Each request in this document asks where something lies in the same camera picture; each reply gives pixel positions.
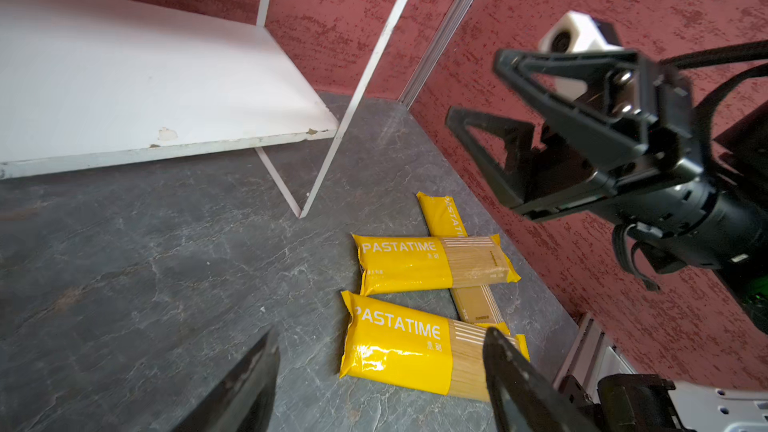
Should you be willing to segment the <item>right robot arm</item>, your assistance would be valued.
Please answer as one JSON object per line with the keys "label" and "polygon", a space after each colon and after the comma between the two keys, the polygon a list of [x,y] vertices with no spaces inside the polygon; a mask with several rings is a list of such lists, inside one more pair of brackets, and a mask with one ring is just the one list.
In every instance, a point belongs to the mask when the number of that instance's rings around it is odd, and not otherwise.
{"label": "right robot arm", "polygon": [[498,201],[544,222],[583,211],[609,221],[621,268],[710,269],[767,327],[767,110],[714,135],[743,82],[767,75],[763,41],[662,61],[634,50],[502,49],[495,74],[544,118],[460,107],[446,124]]}

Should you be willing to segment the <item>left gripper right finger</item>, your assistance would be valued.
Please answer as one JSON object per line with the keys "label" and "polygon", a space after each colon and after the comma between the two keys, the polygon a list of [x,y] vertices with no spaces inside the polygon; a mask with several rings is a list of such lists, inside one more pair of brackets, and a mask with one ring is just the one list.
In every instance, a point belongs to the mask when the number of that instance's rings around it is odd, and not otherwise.
{"label": "left gripper right finger", "polygon": [[486,330],[482,354],[490,403],[499,431],[597,429],[499,330]]}

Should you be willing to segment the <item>yellow pasta bag front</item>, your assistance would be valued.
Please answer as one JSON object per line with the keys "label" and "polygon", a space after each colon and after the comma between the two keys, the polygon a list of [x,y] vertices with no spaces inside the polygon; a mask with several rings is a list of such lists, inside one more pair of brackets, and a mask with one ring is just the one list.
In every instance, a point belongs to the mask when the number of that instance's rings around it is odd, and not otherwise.
{"label": "yellow pasta bag front", "polygon": [[339,376],[488,402],[487,329],[393,303],[341,293],[350,314]]}

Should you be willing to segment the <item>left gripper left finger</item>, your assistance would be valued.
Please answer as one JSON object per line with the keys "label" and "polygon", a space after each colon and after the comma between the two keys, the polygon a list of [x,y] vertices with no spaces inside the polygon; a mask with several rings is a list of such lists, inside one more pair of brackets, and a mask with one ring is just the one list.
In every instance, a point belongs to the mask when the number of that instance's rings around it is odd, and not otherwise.
{"label": "left gripper left finger", "polygon": [[266,431],[280,365],[270,328],[173,431]]}

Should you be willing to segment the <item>yellow pasta bag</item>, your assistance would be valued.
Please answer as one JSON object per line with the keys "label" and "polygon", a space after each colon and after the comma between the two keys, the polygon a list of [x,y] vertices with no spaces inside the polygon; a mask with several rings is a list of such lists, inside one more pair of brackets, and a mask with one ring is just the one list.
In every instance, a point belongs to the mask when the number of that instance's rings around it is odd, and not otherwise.
{"label": "yellow pasta bag", "polygon": [[350,314],[339,376],[488,402],[487,329],[393,303],[341,293]]}
{"label": "yellow pasta bag", "polygon": [[516,283],[520,280],[496,235],[369,237],[355,235],[360,294],[417,292]]}

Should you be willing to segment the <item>yellow pasta bag underneath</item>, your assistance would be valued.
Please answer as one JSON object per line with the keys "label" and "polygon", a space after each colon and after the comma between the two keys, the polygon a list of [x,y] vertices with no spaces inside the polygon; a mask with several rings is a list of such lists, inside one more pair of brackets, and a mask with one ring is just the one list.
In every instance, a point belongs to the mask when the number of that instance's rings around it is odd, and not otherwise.
{"label": "yellow pasta bag underneath", "polygon": [[[455,201],[450,196],[416,194],[428,230],[432,236],[467,237]],[[454,288],[450,290],[459,318],[480,327],[495,327],[510,335],[489,285]]]}

